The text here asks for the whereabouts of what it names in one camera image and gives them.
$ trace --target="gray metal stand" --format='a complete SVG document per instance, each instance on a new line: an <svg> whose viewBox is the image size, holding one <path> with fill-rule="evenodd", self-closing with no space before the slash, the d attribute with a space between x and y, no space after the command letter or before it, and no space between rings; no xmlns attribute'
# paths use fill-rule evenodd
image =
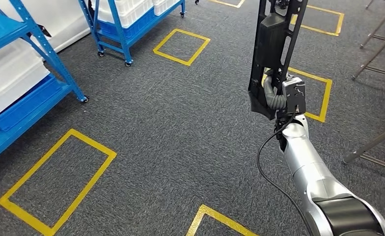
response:
<svg viewBox="0 0 385 236"><path fill-rule="evenodd" d="M381 160L378 160L372 156L369 156L369 155L366 155L364 154L365 152L367 152L368 150L372 149L373 147L375 147L376 145L378 145L380 142L382 142L383 140L385 140L385 132L381 135L379 135L378 137L376 137L374 140L370 141L368 144L366 144L365 146L359 148L358 150L356 150L355 152L351 153L350 155L346 156L345 158L343 158L343 162L345 164L348 164L350 162L352 162L354 159L358 158L358 157L361 157L363 159L366 159L368 161L371 161L373 163L376 163L378 165L381 165L383 167L385 167L385 162L384 161L381 161Z"/></svg>
<svg viewBox="0 0 385 236"><path fill-rule="evenodd" d="M370 33L368 34L368 37L367 39L360 45L360 48L363 48L371 38L376 38L376 39L380 39L380 40L385 40L385 37L383 36L380 36L380 35L376 35L375 33L379 30L379 28L385 23L385 16L384 18L381 20L381 22L378 24L378 26ZM375 68L375 67L372 67L372 66L369 66L370 62L373 61L373 59L375 59L375 57L385 48L385 41L383 43L383 45L381 47L379 47L379 49L373 54L371 55L361 66L360 68L357 70L357 72L352 75L352 78L355 79L359 76L359 74L364 70L364 69L368 69L368 70L372 70L372 71L375 71L375 72L379 72L379 73L382 73L382 74L385 74L385 70L382 70L382 69L379 69L379 68Z"/></svg>
<svg viewBox="0 0 385 236"><path fill-rule="evenodd" d="M368 9L370 7L370 5L372 4L372 2L374 2L375 0L371 0L370 3L368 5L366 5L366 9Z"/></svg>

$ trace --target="blue storage crate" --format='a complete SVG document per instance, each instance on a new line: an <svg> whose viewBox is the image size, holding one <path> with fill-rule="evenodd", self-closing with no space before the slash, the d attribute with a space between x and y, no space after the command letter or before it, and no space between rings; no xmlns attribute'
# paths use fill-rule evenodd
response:
<svg viewBox="0 0 385 236"><path fill-rule="evenodd" d="M147 11L142 17L140 17L137 21L135 21L128 28L123 28L123 35L126 39L132 39L136 36L137 33L143 30L148 24L155 18L154 8L152 7L149 11ZM110 22L98 21L100 28L109 34L117 35L116 26Z"/></svg>
<svg viewBox="0 0 385 236"><path fill-rule="evenodd" d="M61 85L55 76L53 74L47 75L0 113L0 130L8 131L60 90Z"/></svg>

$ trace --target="black cable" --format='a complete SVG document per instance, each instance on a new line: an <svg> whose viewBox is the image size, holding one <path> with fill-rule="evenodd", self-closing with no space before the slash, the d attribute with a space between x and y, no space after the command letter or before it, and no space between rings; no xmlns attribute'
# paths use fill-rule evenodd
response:
<svg viewBox="0 0 385 236"><path fill-rule="evenodd" d="M277 134L279 134L280 132L282 132L286 126L288 126L292 120L295 118L295 113L292 114L291 118L289 119L289 121L287 121L279 130L277 130L273 135L271 135L263 144L262 146L260 146L259 148L259 151L258 151L258 154L256 156L256 164L257 164L257 167L259 169L259 172L260 174L263 176L263 178L266 179L266 181L268 181L270 184L272 184L275 188L277 188L281 193L283 193L288 199L289 201L291 201L292 205L295 206L295 208L297 209L298 213L300 214L301 218L302 218L302 221L304 222L305 226L307 227L307 230L308 230L308 233L310 236L314 236L308 222L307 222L307 219L306 217L304 216L303 212L301 211L301 209L298 207L297 203L294 201L294 199L291 198L291 196L289 196L288 193L285 192L285 190L283 190L281 187L279 187L277 184L275 184L268 176L266 176L266 174L263 172L262 170L262 167L260 166L260 153L262 152L262 149L263 147L266 145L266 143L269 142L269 140L271 140L273 137L275 137Z"/></svg>

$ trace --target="floor marking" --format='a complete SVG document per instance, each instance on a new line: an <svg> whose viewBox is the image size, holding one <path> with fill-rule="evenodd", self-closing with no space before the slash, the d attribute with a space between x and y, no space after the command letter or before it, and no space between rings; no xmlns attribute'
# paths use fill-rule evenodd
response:
<svg viewBox="0 0 385 236"><path fill-rule="evenodd" d="M99 151L106 154L108 157L102 164L102 166L97 170L96 174L91 178L91 180L88 182L88 184L84 187L84 189L79 193L79 195L74 199L74 201L71 203L71 205L68 207L68 209L65 211L65 213L58 219L58 221L54 224L52 228L42 223L39 219L32 216L22 208L20 208L18 205L14 204L13 202L9 201L9 197L11 197L31 176L34 174L39 167L41 167L45 161L47 161L50 156L62 145L64 142L71 136L82 140L83 142L87 143L88 145L94 147L95 149L98 149ZM103 174L103 172L106 170L106 168L110 165L111 161L116 157L117 153L113 150L110 150L109 148L101 145L100 143L92 140L91 138L87 137L86 135L78 132L75 129L70 129L62 138L58 140L58 142L16 183L14 184L1 198L0 198L0 205L2 205L4 208L9 210L11 213L16 215L19 219L25 221L27 224L32 226L34 229L39 231L41 234L45 236L52 236L54 235L59 228L67 221L67 219L71 216L71 214L75 211L77 206L81 203L81 201L84 199L84 197L87 195L87 193L90 191L90 189L93 187L93 185L97 182L97 180L100 178L100 176Z"/></svg>
<svg viewBox="0 0 385 236"><path fill-rule="evenodd" d="M197 232L198 226L200 226L201 220L203 219L204 215L207 214L214 219L220 221L221 223L227 225L228 227L234 229L235 231L245 235L245 236L258 236L257 234L253 233L252 231L246 229L241 224L237 223L236 221L228 218L225 215L222 215L218 213L217 211L209 208L206 205L201 205L198 209L197 214L194 217L194 220L191 223L190 228L188 229L188 232L186 236L194 236Z"/></svg>
<svg viewBox="0 0 385 236"><path fill-rule="evenodd" d="M210 0L210 1L217 2L217 3L223 4L223 5L227 5L227 6L232 6L235 8L240 8L242 6L242 4L245 2L245 0L241 0L239 4L234 5L234 4L230 4L230 3L226 3L226 2L218 1L218 0Z"/></svg>
<svg viewBox="0 0 385 236"><path fill-rule="evenodd" d="M300 75L312 78L314 80L318 80L318 81L326 83L326 88L325 88L324 95L323 95L323 102L321 104L320 114L319 115L314 115L314 114L312 114L310 112L306 112L305 113L305 115L307 117L310 117L312 119L318 120L318 121L323 122L323 123L326 122L326 114L327 114L327 109L328 109L328 106L329 106L331 86L333 84L333 80L321 78L319 76L316 76L316 75L313 75L313 74L309 74L309 73L306 73L306 72L303 72L303 71L300 71L300 70L297 70L297 69L294 69L294 68L291 68L291 67L289 67L288 70L292 71L294 73L297 73L297 74L300 74ZM266 74L264 73L263 76L262 76L262 84L265 81L265 78L266 78Z"/></svg>
<svg viewBox="0 0 385 236"><path fill-rule="evenodd" d="M319 11L324 11L324 12L328 12L328 13L331 13L331 14L338 15L337 27L336 27L335 32L328 32L328 31L325 31L325 30L322 30L322 29L317 29L317 28L313 28L313 27L305 26L305 25L301 25L301 28L309 29L309 30L312 30L312 31L315 31L315 32L319 32L319 33L328 34L328 35L331 35L331 36L339 36L340 35L341 26L343 24L343 19L344 19L344 13L337 12L337 11L332 11L332 10L328 10L328 9L324 9L324 8L319 8L319 7L316 7L316 6L310 6L310 5L307 5L307 7L308 8L312 8L312 9L316 9L316 10L319 10ZM292 18L291 18L291 24L295 25L296 21L297 21L297 15L293 15Z"/></svg>
<svg viewBox="0 0 385 236"><path fill-rule="evenodd" d="M185 60L181 60L179 58L176 58L176 57L173 57L171 55L168 55L166 53L163 53L163 52L160 52L159 49L176 33L176 32L180 32L180 33L184 33L186 35L189 35L189 36L193 36L193 37L196 37L196 38L200 38L202 40L204 40L204 43L200 46L200 48L194 53L194 55L188 60L188 61L185 61ZM203 51L203 49L207 46L207 44L210 42L210 39L207 38L207 37L204 37L204 36L201 36L201 35L198 35L198 34L195 34L195 33L191 33L191 32L188 32L188 31L185 31L185 30L182 30L182 29L174 29L171 33L169 33L154 49L153 49L153 52L155 54L158 54L164 58L168 58L170 60L173 60L173 61L176 61L176 62L179 62L183 65L187 65L187 66L190 66L193 61L198 57L198 55L200 55L200 53Z"/></svg>

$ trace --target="blue shelving unit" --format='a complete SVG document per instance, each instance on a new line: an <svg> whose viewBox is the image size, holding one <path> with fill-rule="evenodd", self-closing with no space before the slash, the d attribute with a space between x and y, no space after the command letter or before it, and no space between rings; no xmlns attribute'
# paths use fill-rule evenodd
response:
<svg viewBox="0 0 385 236"><path fill-rule="evenodd" d="M122 28L119 15L117 13L116 3L114 0L108 0L113 16L114 24L108 22L101 22L98 20L99 12L99 0L96 0L96 9L94 9L94 17L91 17L89 7L85 4L84 0L78 0L82 11L84 12L85 19L90 26L91 34L97 43L98 55L104 56L104 47L113 49L122 53L125 57L126 66L130 66L133 63L132 56L130 55L129 48L134 45L140 38L148 33L156 24L158 24L169 13L175 10L178 6L181 6L181 17L185 15L185 0L179 0L174 6L168 9L160 16L154 15L154 10L151 8L145 15L134 22L129 28ZM121 48L110 45L109 43L102 41L102 38L108 38L118 42Z"/></svg>
<svg viewBox="0 0 385 236"><path fill-rule="evenodd" d="M79 101L88 101L22 2L10 2L23 22L10 19L0 11L0 48L18 38L25 40L63 77L64 82L49 74L0 113L0 153L71 91ZM32 42L28 33L35 36L46 53Z"/></svg>

